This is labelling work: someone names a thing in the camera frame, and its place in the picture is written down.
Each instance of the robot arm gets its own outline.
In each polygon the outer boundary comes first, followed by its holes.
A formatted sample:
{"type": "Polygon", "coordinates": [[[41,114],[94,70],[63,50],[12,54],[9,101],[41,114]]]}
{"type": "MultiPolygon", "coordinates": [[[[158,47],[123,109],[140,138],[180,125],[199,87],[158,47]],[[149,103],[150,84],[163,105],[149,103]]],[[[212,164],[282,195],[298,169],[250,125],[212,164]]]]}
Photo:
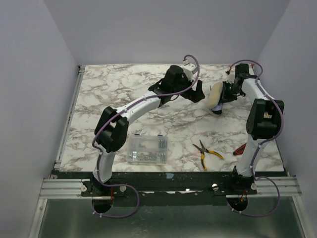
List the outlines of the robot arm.
{"type": "MultiPolygon", "coordinates": [[[[277,135],[281,127],[281,118],[277,108],[271,100],[267,99],[266,95],[269,95],[267,91],[264,90],[264,94],[260,91],[257,84],[261,86],[261,83],[256,82],[256,77],[256,75],[249,74],[248,64],[242,63],[235,66],[233,82],[226,81],[215,85],[207,103],[207,105],[214,106],[210,108],[210,111],[219,115],[222,113],[222,105],[237,100],[238,96],[247,96],[253,102],[246,124],[247,145],[240,162],[234,169],[234,172],[243,177],[252,176],[250,163],[257,147],[261,144],[260,150],[254,159],[253,168],[256,167],[263,149],[268,144],[268,142],[263,142],[277,135]]],[[[275,100],[275,102],[283,111],[283,101],[275,100]]]]}
{"type": "MultiPolygon", "coordinates": [[[[193,75],[196,72],[197,66],[191,63],[187,63],[183,67],[172,65],[167,70],[165,77],[149,87],[148,91],[143,96],[117,109],[113,109],[112,107],[105,108],[96,127],[95,135],[109,119],[117,114],[117,112],[124,112],[112,121],[115,125],[109,124],[106,126],[96,139],[96,142],[103,150],[99,164],[99,172],[102,182],[108,181],[112,176],[112,165],[115,152],[124,145],[129,125],[145,113],[159,108],[169,102],[172,97],[172,95],[160,95],[177,93],[192,85],[193,75]]],[[[194,103],[204,99],[205,96],[202,91],[202,81],[197,81],[195,91],[193,89],[189,89],[180,95],[194,103]]],[[[98,179],[97,171],[94,171],[93,174],[95,178],[98,179]]]]}

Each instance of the white sponge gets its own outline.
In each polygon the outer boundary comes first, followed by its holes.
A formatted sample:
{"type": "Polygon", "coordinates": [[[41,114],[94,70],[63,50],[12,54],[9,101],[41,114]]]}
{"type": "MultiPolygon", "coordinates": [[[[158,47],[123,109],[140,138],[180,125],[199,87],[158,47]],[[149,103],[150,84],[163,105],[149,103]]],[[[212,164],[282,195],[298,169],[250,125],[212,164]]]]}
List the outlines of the white sponge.
{"type": "Polygon", "coordinates": [[[213,109],[214,107],[218,105],[220,96],[222,93],[222,87],[223,87],[222,82],[216,83],[212,87],[209,97],[206,101],[206,106],[208,109],[213,109]]]}

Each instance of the gray wall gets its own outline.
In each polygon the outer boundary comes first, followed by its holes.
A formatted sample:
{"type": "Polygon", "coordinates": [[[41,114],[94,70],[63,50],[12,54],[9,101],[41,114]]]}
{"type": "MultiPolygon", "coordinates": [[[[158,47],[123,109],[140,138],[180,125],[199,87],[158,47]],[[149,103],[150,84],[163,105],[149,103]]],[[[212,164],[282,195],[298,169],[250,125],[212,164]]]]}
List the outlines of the gray wall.
{"type": "Polygon", "coordinates": [[[28,236],[77,72],[42,0],[1,1],[0,237],[28,236]]]}
{"type": "Polygon", "coordinates": [[[257,59],[289,0],[45,0],[79,64],[257,59]]]}
{"type": "Polygon", "coordinates": [[[317,234],[317,1],[292,0],[259,62],[262,84],[285,102],[285,128],[278,147],[297,175],[304,204],[317,234]]]}

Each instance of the red tool handle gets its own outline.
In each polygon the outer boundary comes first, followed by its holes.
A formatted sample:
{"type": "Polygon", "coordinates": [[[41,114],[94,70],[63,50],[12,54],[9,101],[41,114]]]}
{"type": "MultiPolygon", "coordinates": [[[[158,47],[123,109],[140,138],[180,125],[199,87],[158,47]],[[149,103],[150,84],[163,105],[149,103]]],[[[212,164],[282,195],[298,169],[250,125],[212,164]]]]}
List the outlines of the red tool handle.
{"type": "Polygon", "coordinates": [[[247,143],[241,145],[238,149],[236,149],[236,150],[233,152],[233,155],[242,155],[243,152],[244,152],[244,149],[246,148],[246,145],[247,145],[247,143]]]}

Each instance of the needle-nose pliers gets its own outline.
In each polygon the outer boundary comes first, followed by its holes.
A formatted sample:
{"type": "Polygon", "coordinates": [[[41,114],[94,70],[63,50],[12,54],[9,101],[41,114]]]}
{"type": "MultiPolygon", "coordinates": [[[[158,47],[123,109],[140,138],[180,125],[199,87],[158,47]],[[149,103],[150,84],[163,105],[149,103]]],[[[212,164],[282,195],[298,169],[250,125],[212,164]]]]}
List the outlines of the needle-nose pliers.
{"type": "Polygon", "coordinates": [[[203,168],[204,168],[205,171],[207,170],[207,167],[205,166],[205,152],[206,152],[206,153],[209,153],[209,154],[217,155],[221,160],[223,160],[223,156],[222,156],[221,154],[219,154],[219,153],[217,153],[217,152],[215,152],[215,151],[213,151],[213,150],[208,150],[208,149],[206,149],[205,146],[203,145],[202,141],[199,140],[199,142],[200,142],[200,145],[202,146],[201,148],[198,147],[198,146],[195,145],[195,144],[193,144],[193,145],[194,145],[197,149],[199,149],[199,150],[200,150],[200,153],[202,154],[202,155],[201,155],[201,161],[202,161],[202,165],[203,165],[203,168]]]}

